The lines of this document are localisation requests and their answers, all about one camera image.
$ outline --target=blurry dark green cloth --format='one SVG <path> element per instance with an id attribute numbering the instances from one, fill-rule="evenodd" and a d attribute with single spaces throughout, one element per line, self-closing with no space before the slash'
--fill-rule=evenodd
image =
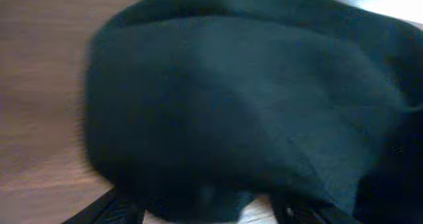
<path id="1" fill-rule="evenodd" d="M 333 0 L 143 0 L 90 56 L 89 160 L 172 221 L 233 221 L 261 192 L 352 214 L 423 133 L 422 32 Z"/>

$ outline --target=wood grain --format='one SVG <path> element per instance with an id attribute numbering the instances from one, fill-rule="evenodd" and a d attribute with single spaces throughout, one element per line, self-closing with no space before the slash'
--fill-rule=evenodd
<path id="1" fill-rule="evenodd" d="M 61 223 L 110 188 L 84 162 L 81 74 L 93 32 L 136 1 L 0 0 L 0 223 Z M 260 201 L 241 220 L 275 222 Z"/>

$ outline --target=wooden floor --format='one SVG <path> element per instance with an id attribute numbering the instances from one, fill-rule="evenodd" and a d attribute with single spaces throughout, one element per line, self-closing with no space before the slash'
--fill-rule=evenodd
<path id="1" fill-rule="evenodd" d="M 84 51 L 136 1 L 0 0 L 0 223 L 61 223 L 110 188 L 81 150 Z M 241 223 L 275 220 L 254 202 Z"/>

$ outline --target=cloth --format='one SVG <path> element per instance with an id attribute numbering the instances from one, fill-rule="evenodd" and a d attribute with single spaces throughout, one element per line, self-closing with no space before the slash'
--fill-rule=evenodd
<path id="1" fill-rule="evenodd" d="M 422 51 L 419 29 L 333 0 L 143 0 L 90 44 L 87 155 L 169 221 L 283 192 L 352 215 L 397 157 L 418 177 Z"/>

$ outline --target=dark green fabric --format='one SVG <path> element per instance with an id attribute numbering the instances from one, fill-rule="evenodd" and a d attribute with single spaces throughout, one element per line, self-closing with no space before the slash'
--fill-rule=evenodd
<path id="1" fill-rule="evenodd" d="M 143 0 L 91 42 L 89 160 L 168 220 L 234 220 L 246 192 L 351 214 L 422 110 L 422 51 L 419 29 L 333 0 Z"/>

